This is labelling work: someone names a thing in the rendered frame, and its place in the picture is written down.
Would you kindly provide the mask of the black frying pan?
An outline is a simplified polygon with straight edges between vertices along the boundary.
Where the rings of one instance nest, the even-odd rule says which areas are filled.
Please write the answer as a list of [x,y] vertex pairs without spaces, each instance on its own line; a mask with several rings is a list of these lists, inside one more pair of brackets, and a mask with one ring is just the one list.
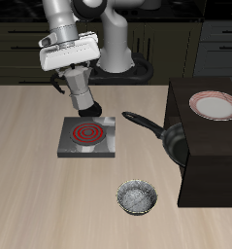
[[167,130],[158,124],[131,112],[123,112],[122,116],[132,123],[141,125],[151,130],[162,141],[162,145],[172,161],[185,167],[188,156],[188,145],[184,136],[182,124],[174,124]]

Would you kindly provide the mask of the white plate with red rim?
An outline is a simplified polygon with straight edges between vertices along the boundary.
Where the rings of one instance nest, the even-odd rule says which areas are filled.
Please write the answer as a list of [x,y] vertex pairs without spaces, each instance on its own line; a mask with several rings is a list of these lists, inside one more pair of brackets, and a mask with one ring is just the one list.
[[190,109],[198,116],[212,121],[232,120],[232,95],[214,90],[200,91],[189,99]]

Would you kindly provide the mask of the silver moka pot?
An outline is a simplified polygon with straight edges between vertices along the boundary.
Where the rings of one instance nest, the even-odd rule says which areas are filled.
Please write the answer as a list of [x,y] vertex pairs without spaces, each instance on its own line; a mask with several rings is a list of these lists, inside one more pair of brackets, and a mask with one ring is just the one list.
[[65,93],[56,79],[65,80],[70,90],[73,107],[76,110],[85,110],[94,104],[93,96],[88,87],[88,78],[91,73],[90,67],[75,66],[72,64],[65,71],[56,70],[50,77],[51,84],[62,94]]

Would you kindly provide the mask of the grey speckled bowl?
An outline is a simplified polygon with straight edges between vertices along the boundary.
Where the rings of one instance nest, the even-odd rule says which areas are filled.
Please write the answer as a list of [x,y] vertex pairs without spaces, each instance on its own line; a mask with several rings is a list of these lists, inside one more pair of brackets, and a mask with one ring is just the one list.
[[158,200],[155,187],[147,181],[133,179],[122,183],[116,191],[118,205],[128,214],[142,216],[151,211]]

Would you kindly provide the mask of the dark wooden shelf cabinet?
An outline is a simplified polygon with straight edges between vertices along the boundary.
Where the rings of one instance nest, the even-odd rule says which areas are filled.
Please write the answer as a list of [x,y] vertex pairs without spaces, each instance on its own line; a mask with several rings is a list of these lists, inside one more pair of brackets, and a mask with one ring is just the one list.
[[181,123],[189,149],[178,206],[232,207],[232,121],[207,120],[189,107],[190,97],[205,90],[232,95],[232,82],[218,77],[169,80],[164,127]]

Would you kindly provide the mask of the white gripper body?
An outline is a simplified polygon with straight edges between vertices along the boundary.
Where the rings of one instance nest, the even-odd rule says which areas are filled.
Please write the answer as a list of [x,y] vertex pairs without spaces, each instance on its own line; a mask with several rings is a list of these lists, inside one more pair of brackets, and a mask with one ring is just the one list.
[[[56,34],[51,33],[47,39],[56,42]],[[65,42],[63,46],[54,44],[52,46],[43,47],[39,42],[40,62],[44,71],[59,69],[69,66],[70,64],[78,64],[87,62],[100,57],[98,48],[98,37],[95,32],[85,32],[79,35],[76,41]]]

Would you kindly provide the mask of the dark grey stove plate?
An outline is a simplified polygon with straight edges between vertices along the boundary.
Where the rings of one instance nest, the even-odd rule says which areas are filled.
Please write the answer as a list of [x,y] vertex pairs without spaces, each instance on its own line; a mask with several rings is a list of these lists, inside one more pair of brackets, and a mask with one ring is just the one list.
[[114,158],[115,117],[65,117],[59,139],[59,158]]

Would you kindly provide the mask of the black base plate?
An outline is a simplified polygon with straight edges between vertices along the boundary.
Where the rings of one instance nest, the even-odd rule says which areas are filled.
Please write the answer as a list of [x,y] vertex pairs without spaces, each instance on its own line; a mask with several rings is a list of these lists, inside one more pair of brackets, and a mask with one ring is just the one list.
[[90,62],[92,71],[88,83],[92,86],[143,86],[153,76],[152,65],[141,53],[132,53],[133,67],[122,73],[109,73],[97,66],[97,59]]

